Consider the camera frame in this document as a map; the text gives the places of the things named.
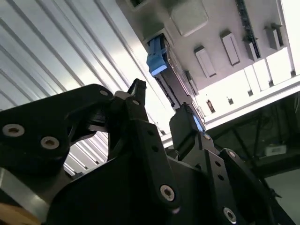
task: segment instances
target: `corrugated metal ceiling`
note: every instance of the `corrugated metal ceiling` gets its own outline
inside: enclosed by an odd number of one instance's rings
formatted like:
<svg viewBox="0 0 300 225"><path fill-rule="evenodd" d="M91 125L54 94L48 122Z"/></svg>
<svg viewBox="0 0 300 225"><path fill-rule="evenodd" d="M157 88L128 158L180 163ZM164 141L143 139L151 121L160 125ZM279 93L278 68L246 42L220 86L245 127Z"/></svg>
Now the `corrugated metal ceiling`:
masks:
<svg viewBox="0 0 300 225"><path fill-rule="evenodd" d="M91 83L127 91L139 78L150 121L168 134L174 112L146 58L114 0L0 0L2 110ZM74 175L106 157L107 135L98 132L71 147L65 169Z"/></svg>

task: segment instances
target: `metal bar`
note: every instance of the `metal bar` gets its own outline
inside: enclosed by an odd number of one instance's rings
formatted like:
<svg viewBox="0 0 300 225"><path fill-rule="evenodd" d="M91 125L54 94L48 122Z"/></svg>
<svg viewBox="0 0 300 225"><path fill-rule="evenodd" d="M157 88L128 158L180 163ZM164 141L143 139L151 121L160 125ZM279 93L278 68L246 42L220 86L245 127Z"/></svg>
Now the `metal bar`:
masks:
<svg viewBox="0 0 300 225"><path fill-rule="evenodd" d="M241 136L239 135L239 133L237 132L237 130L235 128L232 129L236 139L238 140L238 142L240 143L242 149L244 150L252 168L253 168L253 173L256 175L256 177L261 181L261 183L269 190L270 187L268 185L268 183L266 182L266 180L261 177L261 175L258 173L258 169L257 169L257 165L255 163L255 160L251 157L250 153L248 152L247 147L245 146Z"/></svg>
<svg viewBox="0 0 300 225"><path fill-rule="evenodd" d="M260 115L258 117L257 125L256 125L256 135L255 135L255 142L254 142L254 149L253 149L253 157L255 157L256 153L257 153L258 139L259 139L260 131L261 131L261 124L262 124L262 115L260 113Z"/></svg>

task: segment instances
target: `bolt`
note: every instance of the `bolt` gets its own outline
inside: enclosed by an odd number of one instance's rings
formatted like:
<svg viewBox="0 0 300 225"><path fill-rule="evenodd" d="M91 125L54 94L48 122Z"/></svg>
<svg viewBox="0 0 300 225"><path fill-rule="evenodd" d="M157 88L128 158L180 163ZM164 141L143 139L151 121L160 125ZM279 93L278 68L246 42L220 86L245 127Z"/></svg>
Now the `bolt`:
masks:
<svg viewBox="0 0 300 225"><path fill-rule="evenodd" d="M209 136L209 135L203 134L203 136L204 136L207 140L210 140L210 136Z"/></svg>
<svg viewBox="0 0 300 225"><path fill-rule="evenodd" d="M25 133L25 129L19 124L7 124L2 128L2 132L5 136L19 137Z"/></svg>
<svg viewBox="0 0 300 225"><path fill-rule="evenodd" d="M223 213L230 223L236 224L236 216L230 208L224 208Z"/></svg>
<svg viewBox="0 0 300 225"><path fill-rule="evenodd" d="M175 193L173 189L168 185L162 185L160 187L160 193L169 202L172 202L175 199Z"/></svg>
<svg viewBox="0 0 300 225"><path fill-rule="evenodd" d="M58 148L60 145L60 142L55 137L48 136L48 137L42 138L41 145L45 149L52 150L52 149Z"/></svg>
<svg viewBox="0 0 300 225"><path fill-rule="evenodd" d="M229 155L235 158L235 154L232 151L228 151Z"/></svg>
<svg viewBox="0 0 300 225"><path fill-rule="evenodd" d="M108 93L105 90L101 90L100 94L104 95L104 96L108 96Z"/></svg>
<svg viewBox="0 0 300 225"><path fill-rule="evenodd" d="M133 100L132 101L134 104L136 104L136 105L139 105L140 103L138 102L138 101L136 101L136 100Z"/></svg>

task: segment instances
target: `blue clip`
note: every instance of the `blue clip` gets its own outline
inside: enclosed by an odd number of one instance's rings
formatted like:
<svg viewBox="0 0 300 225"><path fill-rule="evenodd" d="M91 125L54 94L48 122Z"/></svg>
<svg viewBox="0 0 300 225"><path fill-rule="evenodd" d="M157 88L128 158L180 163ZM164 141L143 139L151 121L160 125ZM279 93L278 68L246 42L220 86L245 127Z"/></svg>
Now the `blue clip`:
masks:
<svg viewBox="0 0 300 225"><path fill-rule="evenodd" d="M204 129L203 129L203 127L200 125L200 122L199 122L199 120L197 119L197 117L196 117L195 115L193 115L193 117L194 117L194 120L195 120L195 123L196 123L196 125L197 125L198 130L199 130L199 131L204 131Z"/></svg>
<svg viewBox="0 0 300 225"><path fill-rule="evenodd" d="M167 63L164 61L163 54L166 52L165 48L162 49L160 39L158 36L153 38L149 42L149 54L147 57L147 65L149 66L149 72L152 76L155 76L167 69Z"/></svg>

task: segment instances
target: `black metal bracket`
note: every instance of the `black metal bracket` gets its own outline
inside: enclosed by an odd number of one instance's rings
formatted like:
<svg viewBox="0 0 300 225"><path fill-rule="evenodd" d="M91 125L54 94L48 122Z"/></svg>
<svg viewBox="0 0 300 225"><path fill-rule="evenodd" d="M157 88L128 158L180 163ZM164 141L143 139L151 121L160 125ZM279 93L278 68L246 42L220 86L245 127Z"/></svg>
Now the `black metal bracket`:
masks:
<svg viewBox="0 0 300 225"><path fill-rule="evenodd" d="M58 173L70 146L96 132L88 129L93 110L103 111L112 93L96 84L0 112L0 165L31 174Z"/></svg>

